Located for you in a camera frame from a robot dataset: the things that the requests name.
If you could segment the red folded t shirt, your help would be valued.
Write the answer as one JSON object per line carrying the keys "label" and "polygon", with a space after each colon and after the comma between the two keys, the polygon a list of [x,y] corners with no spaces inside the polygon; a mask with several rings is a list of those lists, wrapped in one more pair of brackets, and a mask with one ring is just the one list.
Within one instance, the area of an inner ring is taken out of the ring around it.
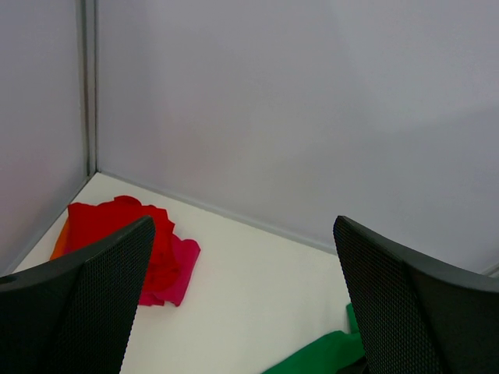
{"label": "red folded t shirt", "polygon": [[107,238],[141,217],[152,217],[155,236],[143,291],[163,291],[177,280],[180,265],[172,249],[175,224],[169,220],[167,210],[143,205],[131,196],[116,196],[98,205],[73,203],[68,212],[68,248],[72,251]]}

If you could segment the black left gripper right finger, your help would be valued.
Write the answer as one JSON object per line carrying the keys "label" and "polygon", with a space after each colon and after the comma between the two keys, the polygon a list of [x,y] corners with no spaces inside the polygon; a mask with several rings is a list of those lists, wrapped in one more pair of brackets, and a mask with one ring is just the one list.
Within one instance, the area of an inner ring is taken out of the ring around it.
{"label": "black left gripper right finger", "polygon": [[498,280],[339,216],[334,242],[371,373],[496,373]]}

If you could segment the green t shirt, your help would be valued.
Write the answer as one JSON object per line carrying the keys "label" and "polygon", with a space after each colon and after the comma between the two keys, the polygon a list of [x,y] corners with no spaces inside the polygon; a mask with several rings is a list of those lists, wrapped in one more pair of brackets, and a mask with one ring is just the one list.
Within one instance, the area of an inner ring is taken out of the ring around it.
{"label": "green t shirt", "polygon": [[333,331],[306,345],[264,373],[338,373],[365,357],[352,303],[346,306],[349,332]]}

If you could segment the orange folded t shirt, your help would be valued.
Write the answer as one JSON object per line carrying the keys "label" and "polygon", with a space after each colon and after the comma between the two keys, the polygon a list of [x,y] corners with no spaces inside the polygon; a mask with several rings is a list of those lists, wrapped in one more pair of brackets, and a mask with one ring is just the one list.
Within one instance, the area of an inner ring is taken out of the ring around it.
{"label": "orange folded t shirt", "polygon": [[56,240],[50,260],[54,260],[65,255],[68,248],[69,231],[69,220],[66,220]]}

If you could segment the pink folded t shirt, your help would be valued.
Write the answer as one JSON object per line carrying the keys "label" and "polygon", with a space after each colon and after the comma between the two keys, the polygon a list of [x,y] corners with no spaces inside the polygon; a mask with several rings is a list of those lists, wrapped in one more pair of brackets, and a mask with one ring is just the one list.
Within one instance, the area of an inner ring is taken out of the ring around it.
{"label": "pink folded t shirt", "polygon": [[163,306],[165,303],[171,303],[179,307],[182,304],[201,249],[195,240],[181,239],[176,235],[172,236],[172,249],[179,263],[179,275],[175,282],[162,291],[143,292],[139,305]]}

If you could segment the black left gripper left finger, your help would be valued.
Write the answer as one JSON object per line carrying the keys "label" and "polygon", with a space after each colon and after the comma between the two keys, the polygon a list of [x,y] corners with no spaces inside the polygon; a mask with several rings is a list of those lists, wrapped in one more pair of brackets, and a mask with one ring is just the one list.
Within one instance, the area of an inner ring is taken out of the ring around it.
{"label": "black left gripper left finger", "polygon": [[155,236],[145,216],[1,279],[3,373],[118,373]]}

